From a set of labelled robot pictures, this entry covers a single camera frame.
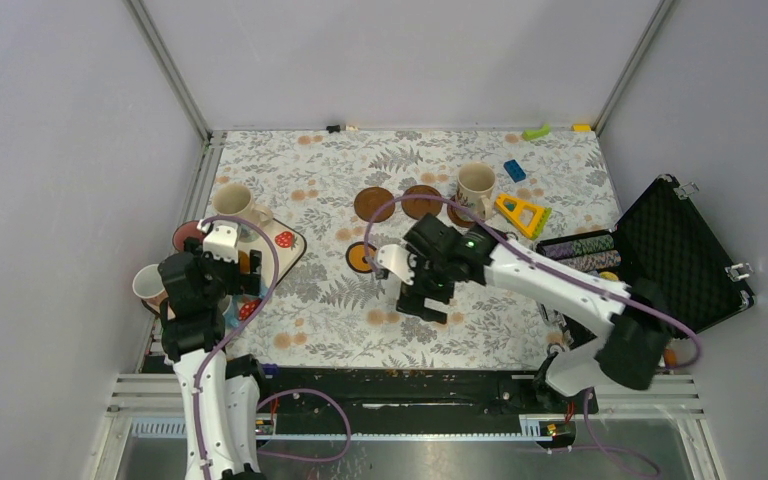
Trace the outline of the brown wooden coaster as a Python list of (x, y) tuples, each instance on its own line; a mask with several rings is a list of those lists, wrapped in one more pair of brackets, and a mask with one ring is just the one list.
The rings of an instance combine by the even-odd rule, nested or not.
[(483, 221), (479, 213), (473, 208), (457, 203), (454, 198), (447, 206), (447, 215), (454, 225), (462, 228), (473, 227), (476, 224), (476, 219)]
[(368, 187), (361, 190), (353, 201), (356, 215), (363, 221), (369, 222), (373, 214), (394, 199), (394, 195), (382, 187)]
[(443, 207), (438, 190), (428, 185), (414, 185), (404, 192), (401, 202), (403, 212), (410, 218), (421, 220), (430, 214), (437, 216)]

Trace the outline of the brown wooden coaster top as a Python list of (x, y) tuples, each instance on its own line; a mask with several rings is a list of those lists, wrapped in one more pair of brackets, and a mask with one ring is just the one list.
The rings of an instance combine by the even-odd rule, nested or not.
[(361, 190), (353, 201), (356, 215), (363, 221), (369, 222), (373, 214), (394, 199), (394, 195), (382, 187), (368, 187)]

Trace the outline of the cream mug with handle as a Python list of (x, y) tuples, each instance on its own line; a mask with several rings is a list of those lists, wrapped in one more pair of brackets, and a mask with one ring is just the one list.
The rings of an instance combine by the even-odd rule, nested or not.
[(469, 163), (457, 175), (455, 202), (475, 214), (481, 221), (493, 215), (496, 175), (489, 165)]

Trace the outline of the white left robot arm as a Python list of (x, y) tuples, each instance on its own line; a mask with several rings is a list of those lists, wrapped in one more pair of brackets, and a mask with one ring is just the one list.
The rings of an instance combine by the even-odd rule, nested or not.
[(158, 267), (167, 293), (158, 308), (161, 345), (181, 391), (188, 479), (260, 479), (256, 410), (269, 401), (270, 385), (251, 355), (228, 360), (225, 311), (260, 273), (243, 274), (235, 258), (223, 259), (189, 237), (182, 251)]

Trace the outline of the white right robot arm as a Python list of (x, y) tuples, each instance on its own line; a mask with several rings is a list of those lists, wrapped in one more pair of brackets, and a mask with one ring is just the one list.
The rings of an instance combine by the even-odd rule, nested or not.
[(591, 387), (648, 390), (671, 338), (669, 325), (651, 305), (659, 296), (653, 283), (599, 279), (510, 242), (482, 223), (460, 232), (426, 215), (402, 242), (378, 248), (374, 264), (382, 276), (400, 280), (398, 311), (425, 321), (446, 321), (427, 301), (449, 304), (456, 283), (473, 282), (524, 295), (589, 330), (589, 341), (550, 354), (534, 374), (535, 402), (549, 412)]

